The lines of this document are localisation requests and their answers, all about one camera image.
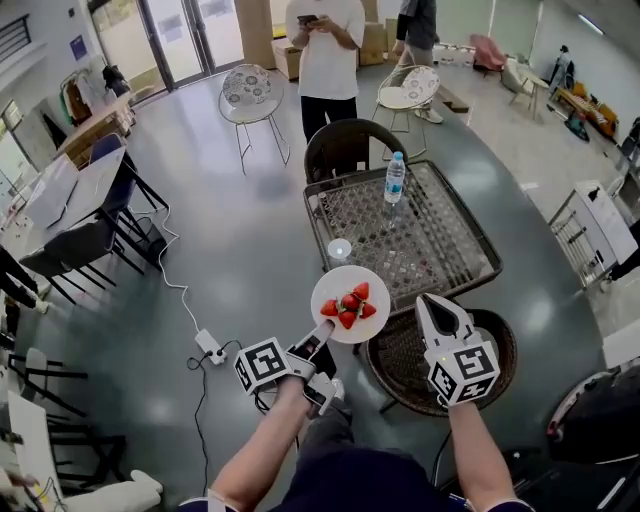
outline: smartphone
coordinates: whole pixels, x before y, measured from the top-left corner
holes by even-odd
[[[318,21],[318,17],[315,14],[305,14],[304,16],[298,16],[298,21],[306,25],[312,21]]]

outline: black pants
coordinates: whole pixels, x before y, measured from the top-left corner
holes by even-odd
[[[327,126],[327,118],[330,122],[341,119],[355,119],[358,117],[356,99],[350,100],[325,100],[323,98],[311,98],[302,96],[300,98],[302,110],[302,127],[307,144],[318,130]]]
[[[22,302],[28,308],[33,309],[36,305],[35,299],[22,286],[16,285],[9,275],[27,285],[34,293],[38,293],[36,282],[29,277],[29,274],[24,271],[4,247],[0,247],[0,289],[4,290],[12,299]]]
[[[633,223],[629,227],[629,231],[631,231],[631,236],[633,236],[638,245],[640,245],[640,221]],[[629,256],[623,263],[616,265],[609,274],[609,278],[612,281],[617,281],[638,266],[640,266],[640,249],[636,250],[636,252]]]

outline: pink chair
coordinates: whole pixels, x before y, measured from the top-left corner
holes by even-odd
[[[480,34],[471,35],[471,46],[476,48],[473,63],[475,69],[502,71],[507,63],[507,56],[502,54],[493,39]]]

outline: white plate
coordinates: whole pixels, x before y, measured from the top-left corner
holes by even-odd
[[[369,318],[358,318],[351,329],[345,329],[338,317],[324,316],[320,313],[322,306],[329,299],[340,300],[350,293],[360,283],[369,283],[369,298],[367,302],[376,308],[376,314]],[[371,270],[355,265],[334,268],[322,276],[311,294],[311,314],[316,324],[320,325],[327,318],[331,318],[336,328],[331,339],[340,343],[362,343],[378,334],[387,323],[391,311],[391,297],[382,279]]]

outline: woven tabletop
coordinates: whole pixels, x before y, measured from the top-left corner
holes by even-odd
[[[314,231],[327,270],[339,265],[372,270],[387,286],[392,310],[411,305],[421,293],[452,296],[497,275],[497,254],[433,164],[407,169],[396,205],[384,201],[382,171],[362,173],[369,179],[356,183],[323,182],[330,186],[312,197]],[[335,238],[351,243],[346,260],[329,257],[327,245]]]

